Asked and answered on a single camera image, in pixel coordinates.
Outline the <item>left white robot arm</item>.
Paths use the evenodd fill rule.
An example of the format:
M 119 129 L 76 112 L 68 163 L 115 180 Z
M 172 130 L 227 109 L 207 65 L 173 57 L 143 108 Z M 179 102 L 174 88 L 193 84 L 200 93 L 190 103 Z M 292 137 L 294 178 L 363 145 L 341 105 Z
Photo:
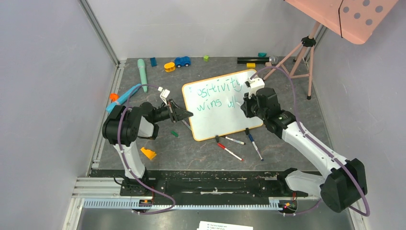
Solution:
M 158 122 L 170 120 L 176 123 L 192 116 L 192 112 L 179 107 L 172 99 L 158 108 L 149 102 L 129 108 L 124 105 L 114 107 L 102 125 L 102 136 L 119 153 L 125 170 L 121 182 L 123 188 L 131 188 L 138 195 L 145 195 L 150 190 L 136 139 L 155 140 L 159 132 Z

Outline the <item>purple whiteboard marker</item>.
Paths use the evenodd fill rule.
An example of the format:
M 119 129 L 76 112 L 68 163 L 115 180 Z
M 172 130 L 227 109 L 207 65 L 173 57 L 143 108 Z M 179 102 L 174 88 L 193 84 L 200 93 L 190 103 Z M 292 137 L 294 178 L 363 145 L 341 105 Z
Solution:
M 190 131 L 192 131 L 191 126 L 190 126 L 186 121 L 182 120 L 182 122 L 185 124 L 185 126 L 186 126 Z

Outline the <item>red whiteboard marker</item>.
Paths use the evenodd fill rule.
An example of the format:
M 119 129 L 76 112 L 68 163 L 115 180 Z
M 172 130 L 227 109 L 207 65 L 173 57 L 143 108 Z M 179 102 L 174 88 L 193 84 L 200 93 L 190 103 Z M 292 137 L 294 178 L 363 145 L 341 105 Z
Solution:
M 227 147 L 225 147 L 223 144 L 221 143 L 217 143 L 217 146 L 219 146 L 220 148 L 222 148 L 223 150 L 227 151 L 229 154 L 231 154 L 232 156 L 234 156 L 235 158 L 237 158 L 239 161 L 243 161 L 244 159 L 237 156 L 234 152 L 232 152 L 230 149 L 228 149 Z

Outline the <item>dark blue block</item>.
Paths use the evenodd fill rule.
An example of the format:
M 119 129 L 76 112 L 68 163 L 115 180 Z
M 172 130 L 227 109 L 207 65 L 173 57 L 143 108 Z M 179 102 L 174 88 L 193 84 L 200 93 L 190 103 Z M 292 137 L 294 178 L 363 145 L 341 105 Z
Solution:
M 150 63 L 152 67 L 156 67 L 158 65 L 155 57 L 150 58 Z

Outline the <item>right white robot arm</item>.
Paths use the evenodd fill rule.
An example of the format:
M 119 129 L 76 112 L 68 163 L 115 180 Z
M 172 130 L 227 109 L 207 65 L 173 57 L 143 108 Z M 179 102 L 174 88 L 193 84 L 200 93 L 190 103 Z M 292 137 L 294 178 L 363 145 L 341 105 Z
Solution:
M 297 149 L 320 172 L 317 176 L 296 168 L 285 170 L 276 183 L 281 195 L 300 191 L 318 197 L 337 213 L 350 208 L 370 215 L 364 164 L 357 158 L 348 160 L 320 142 L 295 115 L 281 109 L 274 89 L 245 93 L 240 108 L 247 118 L 260 118 L 269 132 Z

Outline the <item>blue whiteboard marker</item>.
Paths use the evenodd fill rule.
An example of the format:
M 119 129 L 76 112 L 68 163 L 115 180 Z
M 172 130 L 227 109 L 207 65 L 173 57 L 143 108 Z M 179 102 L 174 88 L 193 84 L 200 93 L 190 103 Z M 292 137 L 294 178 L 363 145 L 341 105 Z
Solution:
M 252 137 L 252 135 L 251 135 L 251 134 L 248 134 L 248 138 L 249 138 L 249 140 L 251 141 L 251 143 L 252 143 L 252 145 L 253 145 L 255 151 L 256 151 L 257 154 L 259 155 L 260 160 L 261 160 L 261 161 L 264 161 L 264 158 L 263 158 L 263 156 L 262 156 L 262 154 L 261 154 L 261 152 L 260 152 L 258 146 L 256 145 L 255 140 L 254 140 L 254 138 Z

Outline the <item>small orange toy piece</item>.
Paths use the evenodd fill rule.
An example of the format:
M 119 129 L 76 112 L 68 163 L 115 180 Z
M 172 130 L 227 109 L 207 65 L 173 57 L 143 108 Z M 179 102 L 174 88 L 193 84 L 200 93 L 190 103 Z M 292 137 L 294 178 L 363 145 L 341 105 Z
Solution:
M 114 102 L 114 101 L 117 101 L 117 100 L 119 99 L 119 95 L 116 94 L 116 93 L 111 93 L 110 96 L 109 96 L 109 98 L 110 98 L 110 100 L 111 100 L 112 102 Z

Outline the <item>mint green toy microphone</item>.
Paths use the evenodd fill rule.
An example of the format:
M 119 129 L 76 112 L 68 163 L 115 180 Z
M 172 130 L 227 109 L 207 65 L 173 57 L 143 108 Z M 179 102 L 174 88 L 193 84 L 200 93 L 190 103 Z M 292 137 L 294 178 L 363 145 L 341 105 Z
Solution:
M 139 76 L 141 80 L 141 84 L 143 85 L 143 91 L 147 92 L 148 91 L 148 86 L 147 86 L 147 74 L 146 74 L 146 64 L 143 59 L 138 59 L 137 60 L 137 67 L 139 70 Z

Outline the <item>green marker cap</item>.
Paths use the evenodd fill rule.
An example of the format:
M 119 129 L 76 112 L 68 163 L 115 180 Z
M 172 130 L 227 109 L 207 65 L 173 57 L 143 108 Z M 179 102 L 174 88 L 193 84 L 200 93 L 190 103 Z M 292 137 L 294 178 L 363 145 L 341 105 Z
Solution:
M 171 134 L 172 134 L 173 136 L 175 136 L 175 137 L 178 137 L 178 136 L 179 136 L 178 133 L 176 133 L 175 131 L 171 131 Z

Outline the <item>orange wedge block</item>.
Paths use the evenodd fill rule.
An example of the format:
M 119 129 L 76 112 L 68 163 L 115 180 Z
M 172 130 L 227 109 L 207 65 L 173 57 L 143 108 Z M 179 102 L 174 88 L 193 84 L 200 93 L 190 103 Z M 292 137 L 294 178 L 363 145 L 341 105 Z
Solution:
M 145 147 L 142 147 L 140 150 L 149 160 L 153 160 L 157 155 L 154 151 L 146 149 Z

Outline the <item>orange framed whiteboard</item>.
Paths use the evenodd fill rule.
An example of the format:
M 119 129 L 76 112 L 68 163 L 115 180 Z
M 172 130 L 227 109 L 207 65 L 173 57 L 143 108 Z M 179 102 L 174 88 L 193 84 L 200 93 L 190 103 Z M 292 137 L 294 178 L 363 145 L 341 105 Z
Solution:
M 189 122 L 196 141 L 262 126 L 261 119 L 246 118 L 235 103 L 243 103 L 244 93 L 249 91 L 245 82 L 254 73 L 256 70 L 248 69 L 183 85 L 186 110 L 193 113 Z

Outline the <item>black whiteboard marker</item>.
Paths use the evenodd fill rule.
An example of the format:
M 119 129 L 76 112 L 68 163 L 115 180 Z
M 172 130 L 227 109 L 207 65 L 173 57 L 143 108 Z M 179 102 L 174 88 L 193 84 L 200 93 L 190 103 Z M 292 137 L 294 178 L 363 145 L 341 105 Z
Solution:
M 224 139 L 230 140 L 230 141 L 232 141 L 232 142 L 241 144 L 241 145 L 246 145 L 245 142 L 240 141 L 240 140 L 237 140 L 237 139 L 234 139 L 234 138 L 231 138 L 231 137 L 228 137 L 228 136 L 221 136 L 221 137 L 224 138 Z

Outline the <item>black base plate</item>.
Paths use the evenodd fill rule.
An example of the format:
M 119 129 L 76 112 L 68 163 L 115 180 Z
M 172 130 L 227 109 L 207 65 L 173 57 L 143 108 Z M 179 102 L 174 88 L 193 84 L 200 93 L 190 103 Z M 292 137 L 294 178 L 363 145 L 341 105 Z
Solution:
M 169 171 L 147 170 L 145 185 L 123 188 L 121 196 L 139 196 L 149 204 L 171 205 L 254 205 L 267 204 L 270 197 L 304 196 L 277 180 L 278 171 Z M 114 178 L 122 179 L 123 175 Z

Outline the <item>pink tripod stand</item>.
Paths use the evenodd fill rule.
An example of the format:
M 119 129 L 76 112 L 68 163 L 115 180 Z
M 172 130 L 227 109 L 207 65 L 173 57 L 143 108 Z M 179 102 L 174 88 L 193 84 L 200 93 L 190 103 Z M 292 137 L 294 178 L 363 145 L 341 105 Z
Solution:
M 321 23 L 316 22 L 312 31 L 310 34 L 306 37 L 303 37 L 301 39 L 301 42 L 286 56 L 284 57 L 278 64 L 275 65 L 275 67 L 281 68 L 284 70 L 292 79 L 295 78 L 308 78 L 308 93 L 307 93 L 307 99 L 310 100 L 312 98 L 312 81 L 313 81 L 313 62 L 314 62 L 314 52 L 315 52 L 315 46 L 316 46 L 316 40 L 315 40 L 315 35 L 316 32 L 318 31 Z M 307 74 L 299 74 L 295 75 L 295 72 L 301 63 L 303 61 L 304 63 L 304 57 L 305 54 L 309 52 L 309 61 L 307 62 L 307 67 L 308 67 L 308 73 Z M 294 65 L 291 70 L 288 70 L 284 63 L 292 57 L 294 54 L 296 54 L 296 57 L 293 59 L 294 60 Z

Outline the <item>blue toy car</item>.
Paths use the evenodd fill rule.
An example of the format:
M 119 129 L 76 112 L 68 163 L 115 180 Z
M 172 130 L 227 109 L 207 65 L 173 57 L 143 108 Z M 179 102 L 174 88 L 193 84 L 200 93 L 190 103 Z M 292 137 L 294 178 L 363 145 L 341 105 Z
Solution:
M 188 56 L 176 57 L 174 59 L 174 63 L 175 63 L 176 68 L 188 67 L 191 65 L 191 59 Z

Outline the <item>yellow oval toy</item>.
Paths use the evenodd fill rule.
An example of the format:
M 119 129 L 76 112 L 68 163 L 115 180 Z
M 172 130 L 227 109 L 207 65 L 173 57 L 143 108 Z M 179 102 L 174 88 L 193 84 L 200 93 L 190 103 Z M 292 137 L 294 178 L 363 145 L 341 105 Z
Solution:
M 164 70 L 166 72 L 172 72 L 176 69 L 176 65 L 174 62 L 168 62 L 164 65 Z

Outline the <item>pink perforated panel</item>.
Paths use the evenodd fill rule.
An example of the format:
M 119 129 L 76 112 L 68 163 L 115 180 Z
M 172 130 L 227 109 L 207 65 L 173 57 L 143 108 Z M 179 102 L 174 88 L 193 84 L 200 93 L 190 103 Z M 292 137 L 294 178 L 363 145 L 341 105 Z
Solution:
M 398 0 L 288 0 L 347 41 L 364 44 Z

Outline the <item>blue toy marker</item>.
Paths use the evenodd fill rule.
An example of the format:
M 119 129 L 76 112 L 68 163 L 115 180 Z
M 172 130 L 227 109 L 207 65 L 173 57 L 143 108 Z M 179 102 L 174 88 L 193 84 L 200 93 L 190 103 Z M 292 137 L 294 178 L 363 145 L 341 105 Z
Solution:
M 135 86 L 133 86 L 132 88 L 130 88 L 128 91 L 126 91 L 124 94 L 119 95 L 119 99 L 117 101 L 114 102 L 110 102 L 109 105 L 107 105 L 105 111 L 107 113 L 110 113 L 115 106 L 117 105 L 123 105 L 132 95 L 134 95 L 139 88 L 141 87 L 141 84 L 137 84 Z

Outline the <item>white paper sheet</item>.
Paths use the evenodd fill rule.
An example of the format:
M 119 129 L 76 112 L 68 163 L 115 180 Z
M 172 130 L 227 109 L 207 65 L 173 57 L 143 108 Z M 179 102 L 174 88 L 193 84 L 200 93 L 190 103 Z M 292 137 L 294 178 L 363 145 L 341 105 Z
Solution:
M 251 226 L 200 221 L 197 230 L 253 230 Z

